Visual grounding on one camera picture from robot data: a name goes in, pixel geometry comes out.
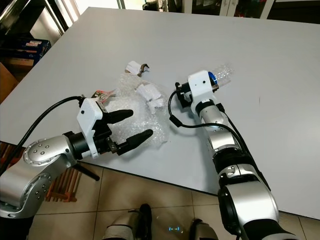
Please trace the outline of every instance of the leg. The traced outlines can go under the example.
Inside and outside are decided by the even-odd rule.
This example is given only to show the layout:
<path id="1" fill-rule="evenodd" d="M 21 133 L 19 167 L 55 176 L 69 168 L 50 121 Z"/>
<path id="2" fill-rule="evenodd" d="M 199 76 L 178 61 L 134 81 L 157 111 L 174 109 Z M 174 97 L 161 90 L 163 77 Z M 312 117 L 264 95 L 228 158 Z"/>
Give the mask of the leg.
<path id="1" fill-rule="evenodd" d="M 216 232 L 200 219 L 193 221 L 190 228 L 189 240 L 218 240 Z"/>
<path id="2" fill-rule="evenodd" d="M 143 204 L 140 210 L 129 210 L 106 228 L 103 240 L 152 240 L 151 208 Z"/>
<path id="3" fill-rule="evenodd" d="M 86 169 L 84 166 L 81 166 L 79 163 L 77 163 L 76 165 L 72 166 L 75 170 L 78 170 L 80 173 L 83 173 L 85 175 L 87 175 L 88 177 L 99 181 L 100 177 L 96 174 L 94 174 L 92 171 Z"/>

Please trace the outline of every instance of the bubble wrap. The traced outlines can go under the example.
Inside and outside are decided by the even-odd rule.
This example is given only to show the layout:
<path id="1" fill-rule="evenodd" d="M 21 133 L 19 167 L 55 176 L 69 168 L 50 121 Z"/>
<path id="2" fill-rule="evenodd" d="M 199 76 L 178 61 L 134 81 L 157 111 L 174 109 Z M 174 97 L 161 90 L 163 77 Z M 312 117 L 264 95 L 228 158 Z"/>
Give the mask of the bubble wrap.
<path id="1" fill-rule="evenodd" d="M 160 146 L 169 138 L 168 97 L 159 86 L 152 83 L 160 91 L 162 94 L 160 99 L 164 101 L 163 107 L 155 108 L 152 113 L 146 99 L 136 92 L 137 87 L 141 84 L 150 83 L 136 75 L 123 73 L 118 80 L 118 86 L 114 92 L 115 97 L 108 98 L 103 104 L 108 112 L 121 109 L 133 110 L 133 116 L 108 125 L 112 131 L 111 138 L 120 144 L 135 134 L 152 129 L 153 135 L 143 145 Z"/>

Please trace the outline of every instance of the small white object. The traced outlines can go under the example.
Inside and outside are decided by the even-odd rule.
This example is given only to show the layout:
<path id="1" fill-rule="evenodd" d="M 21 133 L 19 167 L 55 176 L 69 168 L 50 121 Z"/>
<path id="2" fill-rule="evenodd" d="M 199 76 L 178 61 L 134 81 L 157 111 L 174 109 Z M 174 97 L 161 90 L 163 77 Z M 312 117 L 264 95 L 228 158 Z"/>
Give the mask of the small white object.
<path id="1" fill-rule="evenodd" d="M 136 92 L 140 94 L 142 97 L 144 97 L 144 99 L 147 102 L 152 100 L 157 100 L 162 96 L 162 94 L 153 84 L 147 84 L 147 85 L 140 84 L 137 87 Z"/>
<path id="2" fill-rule="evenodd" d="M 92 130 L 97 120 L 101 120 L 103 113 L 94 98 L 86 98 L 83 100 L 80 111 L 76 117 L 83 136 L 88 144 L 92 159 L 96 159 L 98 151 L 94 143 L 95 130 Z"/>
<path id="3" fill-rule="evenodd" d="M 129 71 L 134 75 L 138 75 L 140 73 L 141 64 L 137 63 L 136 61 L 131 61 L 126 66 L 125 70 Z"/>
<path id="4" fill-rule="evenodd" d="M 151 100 L 156 100 L 161 98 L 162 96 L 161 92 L 159 92 L 156 86 L 153 85 L 152 83 L 145 85 L 144 88 L 148 92 L 148 94 L 151 96 Z"/>
<path id="5" fill-rule="evenodd" d="M 202 70 L 188 76 L 188 83 L 192 95 L 190 108 L 194 114 L 197 115 L 196 106 L 198 103 L 208 101 L 209 99 L 214 103 L 217 101 L 212 92 L 208 71 Z"/>
<path id="6" fill-rule="evenodd" d="M 138 94 L 140 94 L 142 97 L 144 97 L 144 99 L 149 102 L 152 100 L 152 96 L 151 94 L 148 92 L 148 90 L 146 89 L 146 86 L 143 84 L 140 84 L 136 90 L 135 90 Z"/>
<path id="7" fill-rule="evenodd" d="M 156 108 L 161 108 L 165 105 L 165 101 L 163 98 L 159 98 L 157 100 L 149 101 L 147 104 L 151 113 L 154 114 L 156 113 Z"/>

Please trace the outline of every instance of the glass door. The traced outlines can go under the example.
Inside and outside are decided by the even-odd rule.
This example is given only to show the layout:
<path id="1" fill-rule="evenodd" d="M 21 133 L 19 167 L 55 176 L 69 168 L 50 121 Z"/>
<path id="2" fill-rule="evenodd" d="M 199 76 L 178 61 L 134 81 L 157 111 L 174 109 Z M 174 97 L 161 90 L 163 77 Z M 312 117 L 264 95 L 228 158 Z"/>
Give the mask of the glass door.
<path id="1" fill-rule="evenodd" d="M 230 0 L 193 0 L 192 13 L 226 16 Z"/>
<path id="2" fill-rule="evenodd" d="M 230 17 L 255 18 L 262 16 L 267 0 L 230 0 L 227 15 Z"/>

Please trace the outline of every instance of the robotic arm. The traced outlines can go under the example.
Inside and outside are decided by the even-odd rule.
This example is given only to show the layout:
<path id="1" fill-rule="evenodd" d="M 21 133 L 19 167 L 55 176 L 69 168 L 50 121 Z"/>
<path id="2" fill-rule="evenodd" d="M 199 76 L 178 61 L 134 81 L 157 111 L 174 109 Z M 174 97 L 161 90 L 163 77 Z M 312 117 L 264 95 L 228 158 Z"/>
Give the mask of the robotic arm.
<path id="1" fill-rule="evenodd" d="M 224 228 L 243 240 L 299 239 L 279 226 L 278 207 L 267 181 L 223 106 L 217 104 L 213 92 L 219 86 L 210 76 L 204 70 L 190 75 L 188 83 L 175 84 L 174 93 L 181 106 L 190 107 L 201 120 L 199 127 L 204 129 L 219 177 L 218 200 Z M 182 124 L 171 113 L 170 102 L 170 120 L 177 127 L 196 127 Z"/>
<path id="2" fill-rule="evenodd" d="M 105 152 L 122 155 L 138 147 L 153 131 L 148 129 L 117 144 L 107 124 L 133 115 L 132 110 L 107 112 L 94 98 L 85 98 L 77 116 L 81 132 L 67 132 L 30 144 L 22 158 L 0 177 L 0 217 L 27 219 L 40 208 L 52 181 L 77 160 Z"/>

